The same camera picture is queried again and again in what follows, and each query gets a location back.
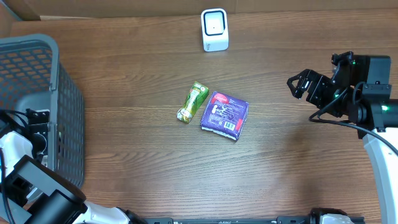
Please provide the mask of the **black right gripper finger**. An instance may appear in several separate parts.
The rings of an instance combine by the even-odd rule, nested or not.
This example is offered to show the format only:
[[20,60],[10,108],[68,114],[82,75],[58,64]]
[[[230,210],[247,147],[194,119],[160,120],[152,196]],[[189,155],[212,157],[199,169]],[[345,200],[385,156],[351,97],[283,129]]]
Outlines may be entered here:
[[304,80],[304,79],[307,79],[308,81],[312,82],[312,81],[313,81],[313,78],[312,78],[311,75],[310,75],[311,72],[312,72],[311,69],[305,69],[305,70],[303,70],[302,72],[300,72],[299,74],[290,77],[290,78],[287,80],[287,84],[293,84],[293,81],[296,81],[296,80]]
[[292,96],[301,99],[305,90],[302,88],[303,80],[301,78],[289,78],[287,80],[287,86],[289,87]]

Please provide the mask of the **green yellow snack pouch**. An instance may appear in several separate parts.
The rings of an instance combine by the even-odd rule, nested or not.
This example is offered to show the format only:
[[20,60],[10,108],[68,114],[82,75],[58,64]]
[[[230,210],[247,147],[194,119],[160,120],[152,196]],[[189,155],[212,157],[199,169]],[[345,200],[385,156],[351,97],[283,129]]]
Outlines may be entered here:
[[189,123],[206,100],[208,94],[209,89],[207,86],[194,82],[183,106],[177,111],[177,119],[184,123]]

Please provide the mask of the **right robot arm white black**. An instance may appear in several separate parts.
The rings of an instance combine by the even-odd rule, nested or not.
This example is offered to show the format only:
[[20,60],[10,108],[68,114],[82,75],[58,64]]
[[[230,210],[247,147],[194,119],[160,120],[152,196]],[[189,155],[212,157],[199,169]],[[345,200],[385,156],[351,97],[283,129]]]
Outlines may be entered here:
[[333,54],[333,76],[305,69],[287,80],[292,96],[315,105],[313,123],[357,130],[374,172],[383,223],[397,223],[397,100],[387,55]]

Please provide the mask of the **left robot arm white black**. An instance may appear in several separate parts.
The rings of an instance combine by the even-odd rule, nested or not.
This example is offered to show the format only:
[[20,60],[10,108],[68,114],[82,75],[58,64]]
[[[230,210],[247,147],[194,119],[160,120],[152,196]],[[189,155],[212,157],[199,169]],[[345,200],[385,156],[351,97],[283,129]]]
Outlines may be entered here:
[[1,217],[9,223],[145,223],[130,210],[87,201],[42,164],[49,112],[1,110]]

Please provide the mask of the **purple sanitary pad pack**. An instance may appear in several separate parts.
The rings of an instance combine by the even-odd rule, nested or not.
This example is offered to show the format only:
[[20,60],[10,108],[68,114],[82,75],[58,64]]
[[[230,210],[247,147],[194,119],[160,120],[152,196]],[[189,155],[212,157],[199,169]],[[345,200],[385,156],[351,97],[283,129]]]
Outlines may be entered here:
[[202,130],[237,141],[247,120],[249,103],[214,91],[201,117]]

